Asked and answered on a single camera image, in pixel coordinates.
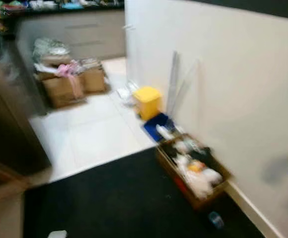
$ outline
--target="open cardboard box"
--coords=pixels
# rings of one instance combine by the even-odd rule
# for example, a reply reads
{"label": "open cardboard box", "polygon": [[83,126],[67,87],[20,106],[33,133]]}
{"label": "open cardboard box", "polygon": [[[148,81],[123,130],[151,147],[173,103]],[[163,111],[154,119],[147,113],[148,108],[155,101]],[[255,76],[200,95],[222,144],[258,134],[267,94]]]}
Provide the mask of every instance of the open cardboard box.
{"label": "open cardboard box", "polygon": [[192,191],[190,188],[189,184],[185,181],[183,176],[178,172],[176,165],[174,162],[170,159],[170,157],[165,153],[163,150],[162,146],[165,144],[173,144],[177,140],[181,140],[184,136],[188,136],[191,139],[195,140],[201,147],[204,147],[198,140],[192,138],[189,134],[183,134],[178,137],[176,137],[173,140],[168,140],[165,142],[162,142],[157,146],[157,160],[161,164],[162,167],[167,171],[167,173],[173,178],[174,182],[177,184],[178,188],[181,190],[183,195],[186,197],[186,199],[190,202],[192,205],[193,209],[199,210],[202,209],[203,207],[206,207],[207,205],[211,204],[211,202],[218,198],[225,190],[225,187],[227,186],[228,179],[231,177],[231,174],[227,169],[224,168],[224,166],[217,161],[213,157],[213,163],[216,165],[216,171],[221,174],[223,177],[223,181],[215,186],[213,188],[213,193],[212,195],[208,196],[204,200],[200,200]]}

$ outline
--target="yellow bin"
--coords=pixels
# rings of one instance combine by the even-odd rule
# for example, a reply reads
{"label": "yellow bin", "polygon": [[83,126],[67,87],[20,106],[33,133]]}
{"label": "yellow bin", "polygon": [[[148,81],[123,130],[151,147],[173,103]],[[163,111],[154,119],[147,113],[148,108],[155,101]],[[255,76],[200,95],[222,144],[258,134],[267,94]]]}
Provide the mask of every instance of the yellow bin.
{"label": "yellow bin", "polygon": [[149,120],[159,113],[161,104],[160,92],[152,87],[142,87],[133,92],[137,111],[143,120]]}

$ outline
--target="black rug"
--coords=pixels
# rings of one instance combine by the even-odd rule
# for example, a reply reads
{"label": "black rug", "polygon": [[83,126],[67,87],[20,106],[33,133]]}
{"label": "black rug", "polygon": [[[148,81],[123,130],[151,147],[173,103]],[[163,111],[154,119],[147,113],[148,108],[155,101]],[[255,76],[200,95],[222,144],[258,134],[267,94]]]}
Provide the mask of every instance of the black rug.
{"label": "black rug", "polygon": [[24,238],[67,230],[70,238],[256,238],[263,237],[224,195],[216,230],[194,212],[155,158],[155,149],[84,171],[25,192]]}

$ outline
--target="pink cloth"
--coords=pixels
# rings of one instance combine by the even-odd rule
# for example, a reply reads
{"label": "pink cloth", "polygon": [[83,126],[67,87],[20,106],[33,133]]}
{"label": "pink cloth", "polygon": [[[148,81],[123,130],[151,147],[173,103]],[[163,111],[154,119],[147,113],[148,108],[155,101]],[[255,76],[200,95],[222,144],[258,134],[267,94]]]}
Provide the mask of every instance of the pink cloth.
{"label": "pink cloth", "polygon": [[80,81],[74,75],[76,66],[77,66],[76,62],[72,62],[70,64],[61,64],[57,69],[56,75],[59,77],[66,77],[69,79],[70,84],[72,86],[73,95],[77,99],[83,96],[83,91],[81,88]]}

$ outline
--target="white wall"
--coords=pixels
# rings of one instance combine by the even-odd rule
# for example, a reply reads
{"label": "white wall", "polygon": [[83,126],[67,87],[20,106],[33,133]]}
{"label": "white wall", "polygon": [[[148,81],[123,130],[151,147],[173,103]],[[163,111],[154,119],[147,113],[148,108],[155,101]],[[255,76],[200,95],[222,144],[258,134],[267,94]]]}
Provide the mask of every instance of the white wall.
{"label": "white wall", "polygon": [[214,148],[288,237],[288,19],[184,0],[129,0],[126,23],[135,27],[128,35],[134,79],[165,98],[173,50],[181,80],[200,58],[175,118]]}

